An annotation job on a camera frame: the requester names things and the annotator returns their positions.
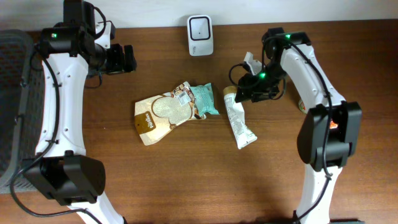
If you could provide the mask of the green lid jar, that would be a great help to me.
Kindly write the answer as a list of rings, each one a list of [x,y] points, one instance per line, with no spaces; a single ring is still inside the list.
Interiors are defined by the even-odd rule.
[[[305,107],[304,102],[303,102],[302,99],[300,99],[300,100],[298,101],[298,108],[299,108],[299,110],[300,110],[301,112],[303,112],[304,114],[307,114],[306,107]]]

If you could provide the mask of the teal snack packet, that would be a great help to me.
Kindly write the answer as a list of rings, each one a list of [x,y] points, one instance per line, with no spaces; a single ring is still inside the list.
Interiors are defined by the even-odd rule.
[[[191,86],[191,92],[195,97],[195,104],[198,109],[198,114],[203,116],[205,113],[212,115],[219,115],[215,108],[214,95],[211,83],[205,85]]]

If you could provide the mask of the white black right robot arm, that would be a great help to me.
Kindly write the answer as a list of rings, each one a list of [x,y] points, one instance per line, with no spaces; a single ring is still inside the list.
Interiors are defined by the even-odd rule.
[[[336,91],[305,32],[271,28],[261,42],[261,60],[247,53],[240,64],[247,72],[235,83],[234,100],[279,100],[285,93],[279,84],[291,79],[306,117],[297,136],[298,154],[305,164],[303,191],[290,222],[330,223],[334,186],[355,153],[362,109]]]

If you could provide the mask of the beige brown snack pouch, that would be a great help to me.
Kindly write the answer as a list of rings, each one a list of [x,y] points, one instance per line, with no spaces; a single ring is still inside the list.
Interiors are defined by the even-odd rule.
[[[206,119],[200,115],[195,95],[188,82],[174,90],[138,101],[134,105],[134,124],[144,143],[149,146],[186,121]]]

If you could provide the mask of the white bamboo print tube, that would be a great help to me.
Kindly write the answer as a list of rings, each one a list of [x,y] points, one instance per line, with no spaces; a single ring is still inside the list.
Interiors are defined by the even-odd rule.
[[[238,149],[246,147],[257,140],[257,136],[246,126],[242,103],[235,102],[238,89],[235,86],[224,88],[224,103],[229,123]]]

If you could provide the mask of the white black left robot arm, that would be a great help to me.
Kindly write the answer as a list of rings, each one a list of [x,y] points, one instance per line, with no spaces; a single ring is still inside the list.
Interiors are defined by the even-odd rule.
[[[86,1],[65,1],[63,21],[40,35],[45,78],[44,114],[35,156],[21,174],[47,199],[86,223],[125,223],[104,191],[101,161],[86,155],[82,131],[83,92],[88,77],[133,72],[131,45],[113,44],[115,26]]]

